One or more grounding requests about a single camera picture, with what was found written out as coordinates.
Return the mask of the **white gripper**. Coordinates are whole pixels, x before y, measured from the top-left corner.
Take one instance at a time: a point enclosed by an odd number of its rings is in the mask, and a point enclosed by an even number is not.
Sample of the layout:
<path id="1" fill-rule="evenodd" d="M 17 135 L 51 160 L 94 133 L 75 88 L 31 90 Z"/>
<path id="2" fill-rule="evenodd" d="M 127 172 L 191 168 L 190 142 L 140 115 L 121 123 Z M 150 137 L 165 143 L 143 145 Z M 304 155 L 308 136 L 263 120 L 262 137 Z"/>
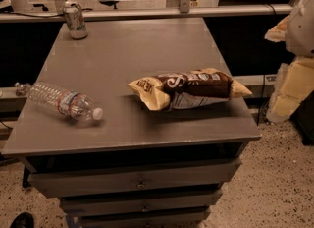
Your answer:
<path id="1" fill-rule="evenodd" d="M 264 38 L 286 41 L 287 51 L 297 56 L 280 66 L 266 113 L 270 122 L 284 122 L 314 90 L 314 58 L 307 58 L 314 57 L 314 0 L 299 0 Z"/>

